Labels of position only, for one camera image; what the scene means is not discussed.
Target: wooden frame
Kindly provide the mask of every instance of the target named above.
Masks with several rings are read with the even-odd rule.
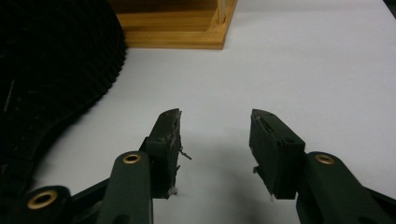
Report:
[[[223,49],[237,2],[108,1],[117,13],[128,47],[156,49]]]

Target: black rubber mat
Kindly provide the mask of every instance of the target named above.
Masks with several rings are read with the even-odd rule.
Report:
[[[40,144],[111,87],[125,58],[106,0],[0,1],[0,214],[29,185]]]

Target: white surface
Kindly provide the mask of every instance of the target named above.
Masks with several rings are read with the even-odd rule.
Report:
[[[225,49],[129,49],[118,81],[70,126],[36,187],[78,193],[138,150],[158,116],[180,108],[179,194],[155,223],[299,223],[251,173],[252,108],[278,115],[366,187],[396,198],[396,22],[380,0],[239,0]]]

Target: white table surface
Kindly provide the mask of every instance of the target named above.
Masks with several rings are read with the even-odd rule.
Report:
[[[306,152],[340,158],[396,198],[396,21],[381,0],[239,0],[224,50],[129,49],[113,88],[68,127],[35,188],[78,193],[138,150],[180,108],[179,194],[154,200],[155,223],[300,223],[271,202],[248,147],[252,108],[278,115]]]

